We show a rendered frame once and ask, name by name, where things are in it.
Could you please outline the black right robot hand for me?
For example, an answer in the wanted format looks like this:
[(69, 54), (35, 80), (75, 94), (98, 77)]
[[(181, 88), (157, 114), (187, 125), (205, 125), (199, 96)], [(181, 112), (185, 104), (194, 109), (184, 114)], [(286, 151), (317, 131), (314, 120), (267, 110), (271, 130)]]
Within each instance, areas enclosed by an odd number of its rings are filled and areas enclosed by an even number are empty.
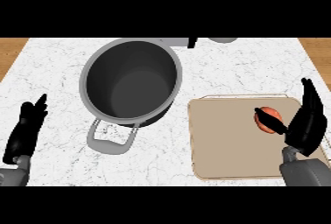
[(255, 109), (259, 122), (280, 135), (284, 135), (284, 142), (299, 149), (310, 157), (315, 152), (327, 132), (327, 117), (324, 104), (311, 79), (304, 78), (305, 86), (304, 105), (298, 110), (289, 126), (271, 116), (261, 108)]

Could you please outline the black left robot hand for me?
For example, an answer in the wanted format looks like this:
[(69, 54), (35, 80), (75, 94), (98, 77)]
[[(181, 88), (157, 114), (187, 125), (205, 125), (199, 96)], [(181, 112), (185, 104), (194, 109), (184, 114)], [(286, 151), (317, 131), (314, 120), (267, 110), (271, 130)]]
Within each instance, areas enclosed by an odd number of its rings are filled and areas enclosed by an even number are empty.
[(5, 148), (4, 162), (14, 165), (15, 158), (33, 156), (38, 147), (38, 136), (48, 116), (48, 95), (36, 103), (27, 101), (21, 106), (20, 120), (11, 133)]

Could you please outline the orange squash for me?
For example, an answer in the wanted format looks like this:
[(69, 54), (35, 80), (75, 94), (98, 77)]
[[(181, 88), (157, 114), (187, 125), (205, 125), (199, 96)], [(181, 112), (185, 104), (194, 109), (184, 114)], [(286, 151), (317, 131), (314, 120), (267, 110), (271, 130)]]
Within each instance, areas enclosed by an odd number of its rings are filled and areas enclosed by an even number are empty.
[(286, 133), (283, 117), (274, 108), (271, 107), (256, 108), (253, 118), (256, 125), (264, 132), (270, 134), (279, 133), (280, 135)]

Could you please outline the beige tray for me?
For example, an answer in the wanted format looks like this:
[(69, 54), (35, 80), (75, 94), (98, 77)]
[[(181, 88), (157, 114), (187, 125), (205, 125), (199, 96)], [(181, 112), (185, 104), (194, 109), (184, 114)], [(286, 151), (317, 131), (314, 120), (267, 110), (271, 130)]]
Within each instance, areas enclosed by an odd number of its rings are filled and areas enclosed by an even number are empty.
[(264, 132), (255, 110), (274, 108), (284, 124), (302, 107), (284, 95), (211, 95), (188, 104), (191, 160), (203, 180), (279, 179), (286, 137)]

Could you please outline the grey metal pot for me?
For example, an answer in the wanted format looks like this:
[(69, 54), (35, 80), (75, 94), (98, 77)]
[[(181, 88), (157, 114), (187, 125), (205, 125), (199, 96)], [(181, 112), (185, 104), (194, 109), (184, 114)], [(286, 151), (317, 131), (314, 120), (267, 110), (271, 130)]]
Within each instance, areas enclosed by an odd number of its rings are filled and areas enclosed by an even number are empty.
[[(135, 141), (141, 127), (166, 115), (182, 87), (180, 57), (156, 38), (120, 38), (91, 56), (79, 79), (79, 93), (97, 117), (88, 132), (88, 147), (120, 155)], [(131, 128), (125, 144), (95, 138), (106, 121)]]

